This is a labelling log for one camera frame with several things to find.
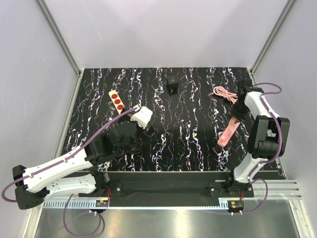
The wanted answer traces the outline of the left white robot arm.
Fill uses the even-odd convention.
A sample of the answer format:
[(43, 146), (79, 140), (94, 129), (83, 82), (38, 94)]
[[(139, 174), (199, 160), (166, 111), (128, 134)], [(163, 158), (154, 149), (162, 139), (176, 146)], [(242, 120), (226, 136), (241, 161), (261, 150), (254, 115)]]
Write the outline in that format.
[(13, 167), (15, 202), (19, 209), (27, 210), (48, 198), (69, 193), (104, 195), (107, 184), (100, 173), (76, 178), (69, 178), (69, 175), (111, 162), (125, 153), (140, 151), (150, 120), (151, 115), (126, 117), (105, 134), (94, 134), (82, 147), (76, 147), (56, 159), (31, 168), (22, 165)]

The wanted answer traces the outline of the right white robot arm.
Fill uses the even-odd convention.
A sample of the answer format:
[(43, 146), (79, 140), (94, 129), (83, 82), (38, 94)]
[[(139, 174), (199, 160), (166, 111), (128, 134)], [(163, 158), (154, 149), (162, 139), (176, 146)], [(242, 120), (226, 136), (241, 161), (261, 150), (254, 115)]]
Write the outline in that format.
[(272, 109), (265, 98), (268, 94), (257, 84), (253, 85), (250, 79), (242, 79), (238, 83), (238, 99), (230, 110), (230, 116), (242, 121), (250, 112), (255, 121), (247, 142), (248, 153), (225, 184), (229, 196), (241, 193), (264, 165), (284, 154), (290, 120), (282, 118)]

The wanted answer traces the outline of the pink power strip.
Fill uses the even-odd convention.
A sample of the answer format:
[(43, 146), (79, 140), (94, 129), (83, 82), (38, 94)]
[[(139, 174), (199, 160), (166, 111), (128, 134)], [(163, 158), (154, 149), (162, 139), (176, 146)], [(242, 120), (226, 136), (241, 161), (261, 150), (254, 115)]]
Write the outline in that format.
[(227, 128), (225, 129), (225, 131), (222, 133), (219, 140), (217, 141), (217, 144), (221, 146), (222, 148), (225, 147), (230, 141), (235, 131), (237, 130), (237, 128), (239, 127), (240, 123), (241, 122), (237, 118), (232, 117), (229, 121)]

